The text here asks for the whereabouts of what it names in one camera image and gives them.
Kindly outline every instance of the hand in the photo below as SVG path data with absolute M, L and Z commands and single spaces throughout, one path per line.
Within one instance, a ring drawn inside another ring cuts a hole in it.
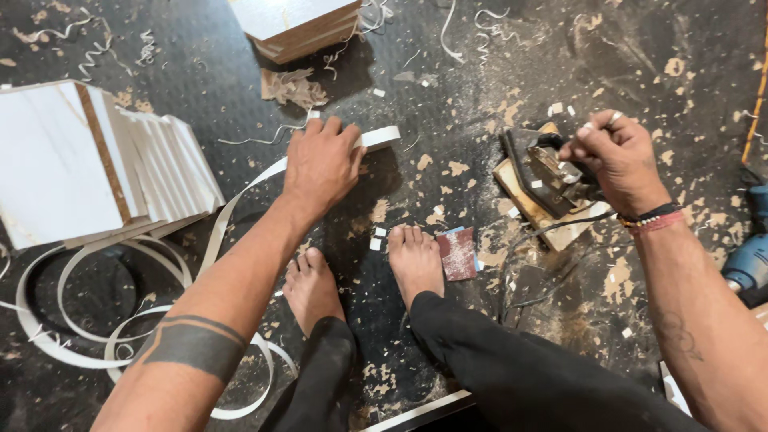
M 636 218 L 672 200 L 659 179 L 648 131 L 625 115 L 606 129 L 614 113 L 609 109 L 591 115 L 559 156 L 584 162 L 598 176 L 614 210 Z
M 360 128 L 347 126 L 341 132 L 341 119 L 323 121 L 312 118 L 306 132 L 295 131 L 288 145 L 283 195 L 295 198 L 316 218 L 322 217 L 357 184 L 360 160 L 367 148 L 353 150 Z

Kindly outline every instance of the stack of boards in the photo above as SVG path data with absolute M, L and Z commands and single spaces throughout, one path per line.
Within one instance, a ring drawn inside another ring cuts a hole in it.
M 190 126 L 74 80 L 0 91 L 0 218 L 16 249 L 160 238 L 226 202 Z
M 281 65 L 347 39 L 362 0 L 230 0 L 259 52 Z

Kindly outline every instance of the leg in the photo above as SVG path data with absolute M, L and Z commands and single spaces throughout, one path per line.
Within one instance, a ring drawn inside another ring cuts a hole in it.
M 418 227 L 392 229 L 389 255 L 417 338 L 500 429 L 704 430 L 589 359 L 442 298 L 439 247 Z
M 283 293 L 308 340 L 299 378 L 280 396 L 261 430 L 347 430 L 351 400 L 346 388 L 356 345 L 320 251 L 310 248 L 298 263 L 290 262 Z

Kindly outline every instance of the wristband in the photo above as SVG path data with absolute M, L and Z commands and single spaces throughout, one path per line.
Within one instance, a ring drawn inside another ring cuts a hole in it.
M 640 227 L 642 225 L 649 224 L 652 221 L 656 221 L 661 216 L 672 214 L 677 210 L 678 207 L 675 205 L 675 203 L 668 202 L 666 204 L 660 205 L 659 207 L 656 207 L 647 213 L 643 213 L 636 218 L 630 218 L 628 216 L 619 214 L 618 220 L 626 228 Z
M 674 213 L 664 214 L 662 216 L 654 216 L 650 221 L 642 220 L 638 222 L 638 225 L 629 228 L 629 233 L 632 235 L 639 235 L 644 232 L 656 231 L 661 228 L 666 228 L 674 223 L 682 221 L 685 217 L 683 212 L 676 210 Z

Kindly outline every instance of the forearm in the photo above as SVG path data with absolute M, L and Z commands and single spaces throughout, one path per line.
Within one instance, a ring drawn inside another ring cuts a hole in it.
M 664 360 L 694 416 L 715 430 L 768 430 L 768 332 L 683 222 L 635 240 Z
M 303 204 L 286 195 L 277 198 L 184 292 L 112 391 L 94 430 L 205 425 L 257 330 L 278 275 L 317 218 L 316 209 Z M 179 347 L 174 338 L 195 343 Z M 193 345 L 201 344 L 210 349 L 195 352 Z M 179 352 L 164 354 L 164 347 Z

